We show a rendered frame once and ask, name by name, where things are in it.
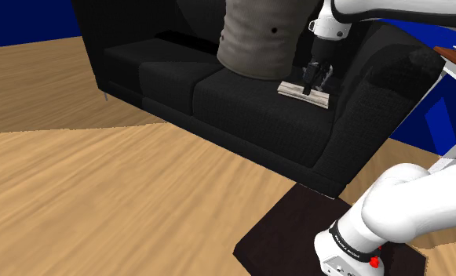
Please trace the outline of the pale wooden flat board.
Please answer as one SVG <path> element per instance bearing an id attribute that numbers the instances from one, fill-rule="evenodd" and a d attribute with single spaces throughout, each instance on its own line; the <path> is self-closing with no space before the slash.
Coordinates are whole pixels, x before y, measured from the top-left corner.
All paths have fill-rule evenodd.
<path id="1" fill-rule="evenodd" d="M 310 89 L 309 92 L 301 85 L 296 85 L 289 82 L 281 82 L 277 88 L 277 93 L 288 96 L 297 100 L 302 100 L 310 104 L 325 109 L 329 108 L 330 95 L 318 90 Z"/>

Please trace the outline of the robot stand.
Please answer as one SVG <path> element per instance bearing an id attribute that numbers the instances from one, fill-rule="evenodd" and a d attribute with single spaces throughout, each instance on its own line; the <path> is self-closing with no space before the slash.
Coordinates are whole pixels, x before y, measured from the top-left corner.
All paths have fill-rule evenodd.
<path id="1" fill-rule="evenodd" d="M 349 209 L 340 198 L 296 184 L 236 244 L 233 255 L 251 276 L 326 276 L 314 238 Z"/>

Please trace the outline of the grey cushion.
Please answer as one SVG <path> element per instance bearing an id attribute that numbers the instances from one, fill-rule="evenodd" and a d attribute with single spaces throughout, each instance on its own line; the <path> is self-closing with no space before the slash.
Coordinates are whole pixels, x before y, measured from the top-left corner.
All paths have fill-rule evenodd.
<path id="1" fill-rule="evenodd" d="M 218 60 L 249 78 L 287 77 L 299 36 L 320 1 L 226 0 Z"/>

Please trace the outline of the black sofa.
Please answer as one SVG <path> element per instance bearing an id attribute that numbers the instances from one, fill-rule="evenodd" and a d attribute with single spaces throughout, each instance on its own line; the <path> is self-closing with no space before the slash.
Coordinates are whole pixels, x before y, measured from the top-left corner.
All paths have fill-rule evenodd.
<path id="1" fill-rule="evenodd" d="M 231 72 L 225 0 L 71 0 L 100 90 L 337 197 L 437 81 L 443 58 L 378 21 L 335 54 L 328 108 Z"/>

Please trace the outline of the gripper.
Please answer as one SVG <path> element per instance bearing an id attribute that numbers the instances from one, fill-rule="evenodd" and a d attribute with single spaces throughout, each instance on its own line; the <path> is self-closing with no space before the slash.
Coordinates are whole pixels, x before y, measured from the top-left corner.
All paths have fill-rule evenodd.
<path id="1" fill-rule="evenodd" d="M 328 63 L 330 58 L 334 54 L 334 42 L 331 40 L 322 39 L 315 37 L 311 49 L 312 58 L 310 63 L 304 69 L 303 80 L 305 87 L 303 93 L 309 95 L 315 79 L 318 74 L 318 66 L 322 66 L 325 63 Z M 322 74 L 319 84 L 316 86 L 316 90 L 323 91 L 327 80 L 333 74 L 333 66 L 329 65 L 324 73 Z"/>

